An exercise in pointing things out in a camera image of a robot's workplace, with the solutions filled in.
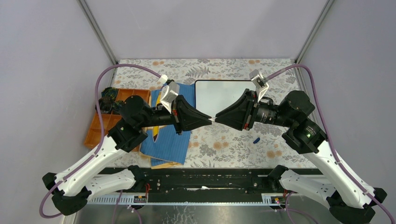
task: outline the white wall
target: white wall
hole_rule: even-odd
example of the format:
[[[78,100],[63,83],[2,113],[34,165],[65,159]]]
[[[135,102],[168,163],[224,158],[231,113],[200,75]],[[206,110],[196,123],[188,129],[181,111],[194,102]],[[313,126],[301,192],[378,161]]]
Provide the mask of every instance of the white wall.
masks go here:
[[[296,58],[326,0],[87,0],[118,59]]]
[[[0,30],[0,223],[59,223],[39,215],[41,177],[87,152],[93,88],[110,62],[77,1],[3,0]]]
[[[336,1],[303,64],[340,155],[396,216],[396,1]],[[372,224],[390,223],[378,206]]]

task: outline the orange tray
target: orange tray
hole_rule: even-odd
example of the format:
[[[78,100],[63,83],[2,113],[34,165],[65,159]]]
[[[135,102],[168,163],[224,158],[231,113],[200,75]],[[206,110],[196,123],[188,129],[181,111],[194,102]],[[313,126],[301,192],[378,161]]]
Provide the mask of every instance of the orange tray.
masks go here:
[[[147,103],[150,99],[150,90],[136,90],[136,89],[118,89],[116,101],[122,100],[125,101],[128,97],[132,95],[138,95],[144,99]],[[105,128],[105,134],[108,134],[109,130],[115,126],[115,124],[121,120],[121,115],[113,114],[102,114],[103,126]],[[91,126],[89,127],[87,136],[84,141],[84,146],[89,149],[95,148],[100,142],[100,122],[99,115],[96,112],[95,116],[93,116]],[[139,151],[140,145],[134,148],[132,151]]]

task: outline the blue cloth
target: blue cloth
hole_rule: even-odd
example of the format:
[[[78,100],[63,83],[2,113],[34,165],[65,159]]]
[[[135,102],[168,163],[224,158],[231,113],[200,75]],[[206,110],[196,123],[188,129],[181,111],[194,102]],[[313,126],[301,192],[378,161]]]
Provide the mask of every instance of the blue cloth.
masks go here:
[[[186,101],[195,108],[195,85],[180,86],[179,95],[183,95]],[[155,106],[160,90],[151,91],[151,105]],[[151,157],[151,167],[168,162],[184,164],[191,132],[176,134],[173,125],[159,128],[154,142],[153,129],[146,131],[148,137],[142,142],[140,152]]]

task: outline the blue marker cap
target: blue marker cap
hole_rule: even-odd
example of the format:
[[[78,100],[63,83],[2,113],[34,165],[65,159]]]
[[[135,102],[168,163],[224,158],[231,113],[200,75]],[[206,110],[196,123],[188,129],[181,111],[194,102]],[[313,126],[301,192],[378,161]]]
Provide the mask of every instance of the blue marker cap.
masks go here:
[[[260,138],[257,138],[254,142],[253,142],[253,144],[256,144],[257,142],[259,142],[260,141]]]

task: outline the floral tablecloth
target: floral tablecloth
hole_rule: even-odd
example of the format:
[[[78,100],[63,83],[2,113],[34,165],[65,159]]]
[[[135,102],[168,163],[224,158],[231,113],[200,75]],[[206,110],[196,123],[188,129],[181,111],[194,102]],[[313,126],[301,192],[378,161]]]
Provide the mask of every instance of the floral tablecloth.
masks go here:
[[[290,59],[166,59],[120,60],[138,64],[166,74],[178,83],[192,84],[198,79],[249,79],[249,73],[260,70],[264,76],[291,65]],[[113,87],[126,89],[161,88],[158,78],[138,69],[118,68]],[[279,104],[286,94],[298,90],[296,74],[290,70],[272,79],[266,96]],[[274,168],[281,164],[289,168],[315,166],[286,145],[281,135],[286,128],[256,123],[250,131],[237,131],[214,123],[191,132],[183,168]],[[257,144],[253,141],[260,137]],[[149,159],[131,152],[109,167],[138,165],[150,167]]]

